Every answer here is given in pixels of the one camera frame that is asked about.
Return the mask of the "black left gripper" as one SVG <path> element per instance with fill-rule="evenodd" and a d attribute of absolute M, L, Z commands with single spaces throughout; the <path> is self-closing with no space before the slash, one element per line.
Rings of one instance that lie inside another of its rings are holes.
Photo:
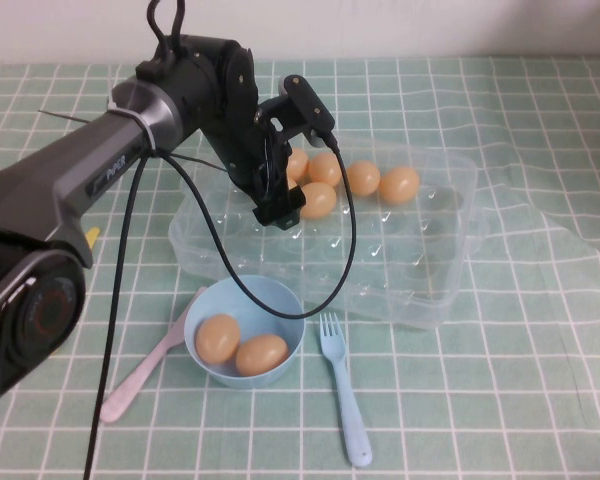
<path fill-rule="evenodd" d="M 306 197 L 288 187 L 290 147 L 256 101 L 227 105 L 204 125 L 204 136 L 234 185 L 255 203 L 262 226 L 289 230 L 299 223 Z"/>

